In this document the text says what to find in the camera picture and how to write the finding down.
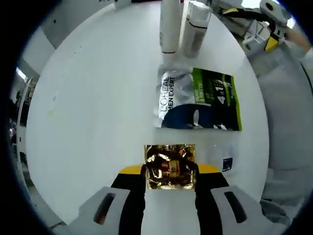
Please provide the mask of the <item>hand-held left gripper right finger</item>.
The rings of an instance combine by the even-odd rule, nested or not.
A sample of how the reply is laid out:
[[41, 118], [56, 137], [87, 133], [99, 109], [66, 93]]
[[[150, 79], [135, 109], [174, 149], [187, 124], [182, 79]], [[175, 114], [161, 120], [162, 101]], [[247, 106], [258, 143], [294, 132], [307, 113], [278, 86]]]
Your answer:
[[195, 206], [202, 235], [265, 235], [269, 220], [261, 205], [237, 186], [230, 186], [221, 171], [195, 164]]

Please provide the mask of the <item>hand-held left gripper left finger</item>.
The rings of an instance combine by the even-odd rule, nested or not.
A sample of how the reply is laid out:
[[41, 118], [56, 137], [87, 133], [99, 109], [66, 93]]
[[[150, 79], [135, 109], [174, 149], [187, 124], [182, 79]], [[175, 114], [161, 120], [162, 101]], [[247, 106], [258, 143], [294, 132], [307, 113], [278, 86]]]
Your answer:
[[110, 187], [84, 202], [69, 224], [71, 235], [139, 235], [145, 210], [146, 166], [122, 169]]

